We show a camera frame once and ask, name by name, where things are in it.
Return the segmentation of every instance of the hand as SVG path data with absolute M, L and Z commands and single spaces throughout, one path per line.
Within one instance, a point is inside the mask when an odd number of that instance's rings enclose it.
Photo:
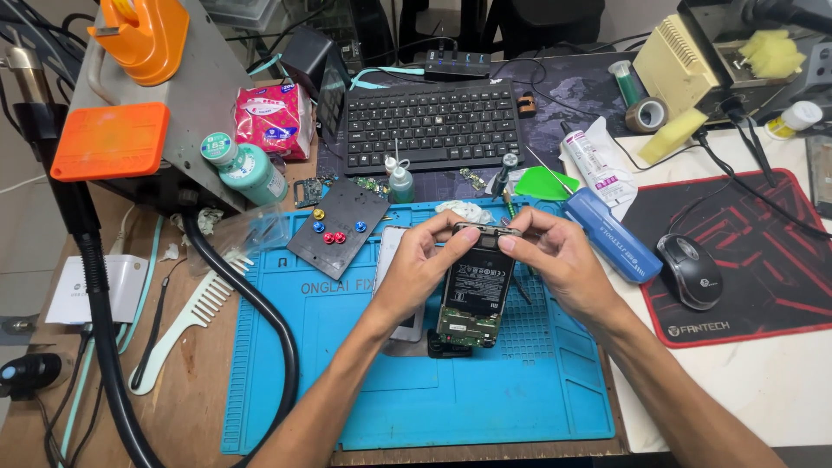
M 584 325 L 602 325 L 626 303 L 612 289 L 583 230 L 576 223 L 524 207 L 508 227 L 523 238 L 501 236 L 500 250 L 540 271 L 564 311 Z
M 476 227 L 466 227 L 451 236 L 453 225 L 465 221 L 456 213 L 445 210 L 402 236 L 399 248 L 390 263 L 379 289 L 370 302 L 390 333 L 413 310 L 423 305 L 442 281 L 445 272 L 479 239 Z M 437 247 L 445 242 L 445 247 Z

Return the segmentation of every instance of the white table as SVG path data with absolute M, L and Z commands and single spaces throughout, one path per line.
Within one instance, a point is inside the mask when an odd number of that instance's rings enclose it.
M 777 142 L 759 129 L 757 133 L 770 165 L 792 171 L 808 196 L 805 141 Z M 628 137 L 619 142 L 639 166 L 646 167 L 636 152 L 649 138 Z M 710 132 L 708 141 L 714 153 L 736 172 L 760 169 L 736 130 Z M 646 172 L 636 172 L 629 161 L 627 166 L 634 171 L 639 187 L 724 174 L 701 148 L 691 149 Z M 571 161 L 565 162 L 565 171 L 581 179 Z M 832 232 L 831 221 L 824 220 L 824 227 Z M 616 291 L 655 333 L 638 286 L 627 284 L 608 265 L 605 267 Z M 671 350 L 671 353 L 705 391 L 769 446 L 832 444 L 832 330 L 699 346 Z M 612 374 L 630 450 L 667 451 L 656 425 L 615 362 Z

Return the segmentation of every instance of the black usb hub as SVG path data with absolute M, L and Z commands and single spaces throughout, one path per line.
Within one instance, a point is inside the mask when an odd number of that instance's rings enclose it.
M 491 54 L 429 50 L 424 61 L 424 77 L 440 82 L 488 78 Z

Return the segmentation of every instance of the tube of glue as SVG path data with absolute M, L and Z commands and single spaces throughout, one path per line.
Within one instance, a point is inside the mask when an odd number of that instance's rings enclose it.
M 619 171 L 607 165 L 603 155 L 595 149 L 583 132 L 573 132 L 563 121 L 561 128 L 566 133 L 561 142 L 561 152 L 569 155 L 587 181 L 587 186 L 609 207 L 615 207 L 636 197 L 638 189 L 619 179 Z

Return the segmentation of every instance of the blue silicone mat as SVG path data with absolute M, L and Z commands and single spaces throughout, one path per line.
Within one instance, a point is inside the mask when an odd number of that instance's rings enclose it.
M 556 203 L 514 197 L 561 215 Z M 507 216 L 502 202 L 470 200 Z M 412 226 L 438 202 L 393 205 L 341 281 L 332 281 L 280 248 L 252 258 L 246 278 L 289 322 L 300 349 L 300 394 L 314 383 L 369 304 L 386 225 Z M 310 212 L 290 213 L 295 232 Z M 551 301 L 539 276 L 518 263 L 515 275 L 532 296 L 509 289 L 497 345 L 473 356 L 435 360 L 379 354 L 338 442 L 344 450 L 522 441 L 606 439 L 615 435 L 595 342 Z M 428 300 L 434 328 L 439 291 Z M 283 388 L 283 354 L 275 331 L 240 301 L 220 450 L 244 455 L 265 434 Z

